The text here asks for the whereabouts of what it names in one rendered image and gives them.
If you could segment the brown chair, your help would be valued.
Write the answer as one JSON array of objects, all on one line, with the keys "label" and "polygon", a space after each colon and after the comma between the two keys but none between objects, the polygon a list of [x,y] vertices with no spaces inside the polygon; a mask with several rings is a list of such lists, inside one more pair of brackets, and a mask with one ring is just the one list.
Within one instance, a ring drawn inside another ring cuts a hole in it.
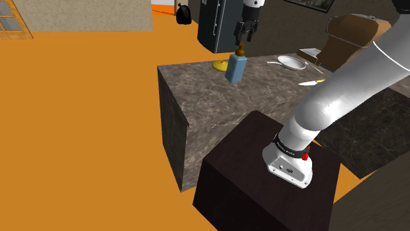
[{"label": "brown chair", "polygon": [[374,16],[334,16],[326,28],[328,40],[317,55],[316,64],[333,72],[355,58],[390,28],[388,21]]}]

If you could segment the wooden framed window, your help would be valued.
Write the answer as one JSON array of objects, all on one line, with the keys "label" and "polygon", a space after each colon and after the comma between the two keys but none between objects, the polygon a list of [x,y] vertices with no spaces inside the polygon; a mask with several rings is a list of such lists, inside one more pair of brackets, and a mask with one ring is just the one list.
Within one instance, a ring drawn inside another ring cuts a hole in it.
[{"label": "wooden framed window", "polygon": [[0,0],[0,40],[32,38],[13,0]]}]

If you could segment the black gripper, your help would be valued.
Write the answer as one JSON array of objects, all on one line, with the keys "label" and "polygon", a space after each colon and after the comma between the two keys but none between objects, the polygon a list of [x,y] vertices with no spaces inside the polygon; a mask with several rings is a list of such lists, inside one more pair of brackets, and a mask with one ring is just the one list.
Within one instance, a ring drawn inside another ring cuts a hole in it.
[{"label": "black gripper", "polygon": [[234,36],[235,36],[235,45],[239,46],[241,43],[242,36],[245,32],[248,34],[246,41],[251,42],[254,34],[258,30],[259,26],[259,7],[250,7],[245,5],[242,10],[242,22],[237,22]]}]

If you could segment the blue soap bottle brown pump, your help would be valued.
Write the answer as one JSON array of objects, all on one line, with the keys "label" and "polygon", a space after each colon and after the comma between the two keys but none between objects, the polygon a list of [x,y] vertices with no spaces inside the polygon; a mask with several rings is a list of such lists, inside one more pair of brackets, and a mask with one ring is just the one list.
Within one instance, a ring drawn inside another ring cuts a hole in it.
[{"label": "blue soap bottle brown pump", "polygon": [[242,78],[247,57],[244,55],[244,43],[241,43],[234,54],[229,57],[225,78],[230,83],[239,82]]}]

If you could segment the dark refrigerator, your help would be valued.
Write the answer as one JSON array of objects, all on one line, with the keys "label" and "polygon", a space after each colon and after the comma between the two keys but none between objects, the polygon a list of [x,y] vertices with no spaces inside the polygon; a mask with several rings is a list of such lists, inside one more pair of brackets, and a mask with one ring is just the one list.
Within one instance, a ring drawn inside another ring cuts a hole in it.
[{"label": "dark refrigerator", "polygon": [[197,39],[212,53],[236,50],[234,31],[242,21],[243,0],[201,0]]}]

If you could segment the framed wall picture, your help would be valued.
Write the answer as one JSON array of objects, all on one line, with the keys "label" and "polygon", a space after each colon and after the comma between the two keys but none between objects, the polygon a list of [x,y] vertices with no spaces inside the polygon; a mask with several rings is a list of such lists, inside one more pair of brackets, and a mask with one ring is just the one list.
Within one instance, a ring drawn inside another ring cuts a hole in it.
[{"label": "framed wall picture", "polygon": [[315,11],[328,13],[334,0],[284,0],[286,2],[313,9]]}]

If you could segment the black trash bag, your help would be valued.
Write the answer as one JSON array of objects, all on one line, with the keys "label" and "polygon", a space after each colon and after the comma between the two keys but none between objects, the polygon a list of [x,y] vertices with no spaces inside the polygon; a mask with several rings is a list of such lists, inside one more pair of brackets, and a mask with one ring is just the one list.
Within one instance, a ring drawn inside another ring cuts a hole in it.
[{"label": "black trash bag", "polygon": [[177,6],[178,6],[178,10],[175,14],[176,22],[178,24],[183,24],[183,25],[191,24],[192,18],[191,18],[190,8],[187,5],[182,5],[181,3],[179,3]]}]

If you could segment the dark robot stand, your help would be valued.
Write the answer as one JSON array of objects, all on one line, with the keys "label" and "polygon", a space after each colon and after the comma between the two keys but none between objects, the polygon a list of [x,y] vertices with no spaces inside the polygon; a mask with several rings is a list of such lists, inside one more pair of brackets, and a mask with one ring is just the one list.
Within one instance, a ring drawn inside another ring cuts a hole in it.
[{"label": "dark robot stand", "polygon": [[340,158],[311,144],[311,184],[271,174],[262,150],[282,125],[250,112],[202,160],[194,207],[218,231],[328,231]]}]

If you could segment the grey flat box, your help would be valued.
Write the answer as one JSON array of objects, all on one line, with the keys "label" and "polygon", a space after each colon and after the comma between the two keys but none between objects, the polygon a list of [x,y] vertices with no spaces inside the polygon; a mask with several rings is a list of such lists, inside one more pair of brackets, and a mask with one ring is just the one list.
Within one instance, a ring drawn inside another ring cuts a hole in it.
[{"label": "grey flat box", "polygon": [[321,52],[321,50],[316,48],[308,48],[308,49],[299,49],[297,51],[297,55],[306,59],[307,61],[315,64],[318,60],[317,55]]}]

